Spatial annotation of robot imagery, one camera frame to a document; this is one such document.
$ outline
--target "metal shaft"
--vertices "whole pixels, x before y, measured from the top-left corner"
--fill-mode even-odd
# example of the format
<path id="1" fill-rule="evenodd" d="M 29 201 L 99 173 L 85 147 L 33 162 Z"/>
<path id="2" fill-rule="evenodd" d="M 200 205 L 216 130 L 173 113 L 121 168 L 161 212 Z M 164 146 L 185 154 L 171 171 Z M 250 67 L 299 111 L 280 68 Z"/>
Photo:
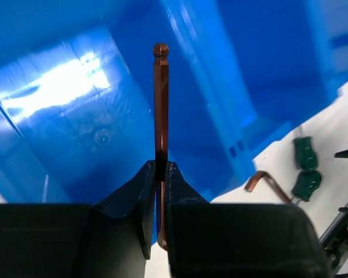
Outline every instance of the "metal shaft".
<path id="1" fill-rule="evenodd" d="M 165 174 L 168 162 L 169 119 L 169 48 L 164 43 L 153 47 L 154 60 L 154 106 L 155 106 L 155 160 L 156 160 L 156 222 L 157 242 L 166 250 L 164 197 Z"/>

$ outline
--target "shiny blue plastic surface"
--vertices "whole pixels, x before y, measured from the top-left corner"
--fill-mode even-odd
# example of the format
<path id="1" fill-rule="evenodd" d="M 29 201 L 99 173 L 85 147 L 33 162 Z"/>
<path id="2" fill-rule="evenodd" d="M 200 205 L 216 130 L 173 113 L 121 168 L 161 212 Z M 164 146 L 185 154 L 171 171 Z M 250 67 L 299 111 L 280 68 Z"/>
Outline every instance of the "shiny blue plastic surface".
<path id="1" fill-rule="evenodd" d="M 98 202 L 154 158 L 157 42 L 170 49 L 169 158 L 211 200 L 336 99 L 348 0 L 1 0 L 7 201 Z"/>

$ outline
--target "green object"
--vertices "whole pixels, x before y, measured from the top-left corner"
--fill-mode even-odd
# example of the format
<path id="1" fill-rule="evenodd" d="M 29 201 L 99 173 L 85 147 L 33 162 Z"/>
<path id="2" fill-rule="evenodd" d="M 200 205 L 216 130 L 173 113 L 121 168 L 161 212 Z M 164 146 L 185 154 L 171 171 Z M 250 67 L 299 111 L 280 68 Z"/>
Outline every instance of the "green object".
<path id="1" fill-rule="evenodd" d="M 313 171 L 318 167 L 318 157 L 312 147 L 312 137 L 298 137 L 293 140 L 296 167 L 304 171 Z"/>
<path id="2" fill-rule="evenodd" d="M 320 187 L 322 175 L 319 171 L 301 171 L 291 193 L 294 197 L 308 202 L 312 193 Z"/>

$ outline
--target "white table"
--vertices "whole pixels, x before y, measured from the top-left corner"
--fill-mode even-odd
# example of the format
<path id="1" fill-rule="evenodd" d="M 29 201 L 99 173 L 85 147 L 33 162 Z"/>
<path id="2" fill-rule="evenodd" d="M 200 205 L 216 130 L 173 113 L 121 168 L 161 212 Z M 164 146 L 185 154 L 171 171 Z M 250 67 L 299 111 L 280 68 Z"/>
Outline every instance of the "white table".
<path id="1" fill-rule="evenodd" d="M 338 208 L 348 202 L 348 159 L 334 158 L 334 153 L 348 149 L 348 83 L 341 89 L 341 97 L 327 109 L 303 124 L 304 134 L 313 136 L 314 149 L 319 155 L 319 171 L 323 175 L 321 186 L 310 202 L 301 202 L 321 236 L 338 215 Z M 296 181 L 299 170 L 293 162 L 293 132 L 272 143 L 255 158 L 258 169 L 274 176 L 286 193 Z M 281 203 L 274 192 L 261 181 L 252 193 L 243 186 L 216 198 L 214 203 Z M 170 277 L 168 258 L 157 244 L 152 247 L 151 260 L 147 262 L 146 278 Z"/>

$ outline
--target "copper rod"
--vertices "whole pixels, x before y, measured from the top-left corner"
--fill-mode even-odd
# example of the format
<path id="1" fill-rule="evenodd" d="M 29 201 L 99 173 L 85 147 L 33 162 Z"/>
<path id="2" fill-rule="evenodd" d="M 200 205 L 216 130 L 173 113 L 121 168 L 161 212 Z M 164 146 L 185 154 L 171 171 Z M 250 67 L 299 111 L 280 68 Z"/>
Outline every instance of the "copper rod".
<path id="1" fill-rule="evenodd" d="M 256 184 L 264 178 L 271 189 L 277 194 L 278 197 L 285 203 L 291 203 L 292 199 L 282 190 L 278 182 L 267 171 L 257 171 L 248 181 L 245 186 L 245 190 L 252 192 Z"/>
<path id="2" fill-rule="evenodd" d="M 169 48 L 164 43 L 153 47 L 155 57 L 154 112 L 155 112 L 155 160 L 156 160 L 156 222 L 157 242 L 167 249 L 164 220 L 165 174 L 168 162 L 168 119 L 169 119 Z"/>

